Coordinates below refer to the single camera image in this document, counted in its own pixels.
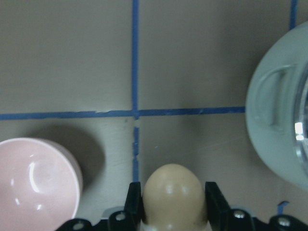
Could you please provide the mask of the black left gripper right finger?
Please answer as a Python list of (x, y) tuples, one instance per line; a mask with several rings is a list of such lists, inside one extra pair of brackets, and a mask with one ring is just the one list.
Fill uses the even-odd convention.
[(205, 183), (207, 218), (213, 231), (225, 231), (231, 207), (216, 182)]

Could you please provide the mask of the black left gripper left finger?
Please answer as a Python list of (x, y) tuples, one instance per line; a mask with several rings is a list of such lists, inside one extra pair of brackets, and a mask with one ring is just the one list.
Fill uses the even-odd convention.
[(144, 207), (140, 182), (132, 182), (129, 184), (124, 211), (130, 213), (135, 227), (134, 230), (139, 231), (141, 221), (144, 218)]

